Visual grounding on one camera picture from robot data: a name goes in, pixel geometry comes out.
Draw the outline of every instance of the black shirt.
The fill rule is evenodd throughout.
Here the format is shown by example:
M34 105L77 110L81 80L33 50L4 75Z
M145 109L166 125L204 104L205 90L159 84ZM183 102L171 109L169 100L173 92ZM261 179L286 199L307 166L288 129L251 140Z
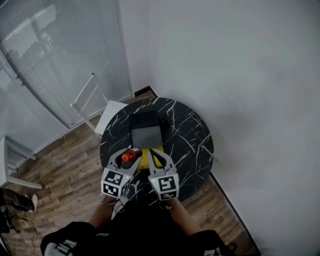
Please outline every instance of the black shirt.
M87 222L72 222L43 238L42 255L49 243L60 244L65 240L77 243L72 249L73 256L234 256L213 230L186 236L170 212L160 209L157 203L129 201L123 212L100 228Z

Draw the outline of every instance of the wooden floor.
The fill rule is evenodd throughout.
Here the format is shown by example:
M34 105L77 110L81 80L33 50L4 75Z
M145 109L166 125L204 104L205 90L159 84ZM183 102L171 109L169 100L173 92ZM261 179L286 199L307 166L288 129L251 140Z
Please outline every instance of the wooden floor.
M149 92L140 98L150 96ZM93 122L97 123L99 118L95 117ZM32 221L40 232L33 238L35 256L41 255L40 244L45 235L72 221L88 221L94 212L102 175L99 149L100 139L83 124L41 151L35 161L28 161L14 174L26 181L41 183L43 189L5 185L23 195L36 193L39 198L36 212L17 213L19 218ZM230 247L236 244L236 255L257 254L247 232L212 178L183 205L202 229L216 230ZM12 256L32 256L32 223L24 220L15 220L14 223L21 233L11 230L9 234L2 234L7 248Z

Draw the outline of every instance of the yellow object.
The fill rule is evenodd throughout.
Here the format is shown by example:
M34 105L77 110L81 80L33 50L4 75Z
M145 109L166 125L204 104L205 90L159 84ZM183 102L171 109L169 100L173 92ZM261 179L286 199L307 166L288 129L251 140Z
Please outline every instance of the yellow object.
M141 162L140 162L140 164L138 166L138 170L149 169L149 162L148 162L148 151L149 151L149 149L150 148L141 149L142 157L141 157ZM155 149L164 152L164 147L163 146L155 147ZM155 161L156 167L162 167L163 166L155 156L154 156L154 161Z

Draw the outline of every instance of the chair leg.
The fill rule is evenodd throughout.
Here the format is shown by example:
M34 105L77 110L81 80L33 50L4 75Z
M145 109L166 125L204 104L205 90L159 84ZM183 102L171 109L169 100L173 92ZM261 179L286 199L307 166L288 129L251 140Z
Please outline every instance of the chair leg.
M30 188L35 188L35 189L42 189L43 188L41 184L25 181L25 180L10 177L10 176L8 176L7 180L8 180L8 182L12 182L12 183L15 183L15 184L18 184L21 186L30 187Z
M25 151L24 149L18 147L17 145L11 143L10 141L6 141L7 147L13 151L14 153L17 153L20 156L25 157L26 159L33 159L36 160L36 156L34 154L31 154L30 152Z
M78 113L80 117L82 117L83 121L93 130L95 131L96 127L88 120L88 118L81 112L81 110L78 108L75 104L70 104L70 107L73 108L75 112Z
M8 163L8 170L12 171L13 173L17 173L17 168L10 163Z

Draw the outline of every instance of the black marble table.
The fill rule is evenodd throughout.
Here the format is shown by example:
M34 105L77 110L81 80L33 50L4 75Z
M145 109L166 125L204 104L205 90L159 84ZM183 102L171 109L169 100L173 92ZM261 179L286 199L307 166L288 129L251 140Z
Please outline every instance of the black marble table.
M209 177L214 158L210 131L201 117L190 107L168 98L147 98L120 110L106 127L100 145L102 167L118 150L131 145L129 114L157 111L161 125L163 150L170 155L179 174L179 199L192 196ZM127 198L157 201L148 181L149 170L136 171Z

